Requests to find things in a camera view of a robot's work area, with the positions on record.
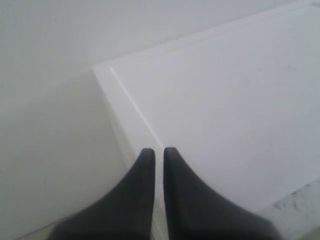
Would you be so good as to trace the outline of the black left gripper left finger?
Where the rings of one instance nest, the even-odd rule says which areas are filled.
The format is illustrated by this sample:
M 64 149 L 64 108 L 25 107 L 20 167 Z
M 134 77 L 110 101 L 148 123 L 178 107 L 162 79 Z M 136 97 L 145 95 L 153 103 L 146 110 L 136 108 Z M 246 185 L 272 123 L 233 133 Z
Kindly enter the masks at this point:
M 123 179 L 103 198 L 59 223 L 50 240 L 149 240 L 155 199 L 156 157 L 141 150 Z

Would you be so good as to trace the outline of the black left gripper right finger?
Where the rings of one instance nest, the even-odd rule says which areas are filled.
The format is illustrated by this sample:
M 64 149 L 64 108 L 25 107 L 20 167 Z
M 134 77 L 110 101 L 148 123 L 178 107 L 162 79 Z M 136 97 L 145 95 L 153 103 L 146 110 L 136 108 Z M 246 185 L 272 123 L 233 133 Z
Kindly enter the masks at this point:
M 278 239 L 270 221 L 211 189 L 174 147 L 163 152 L 163 191 L 171 240 Z

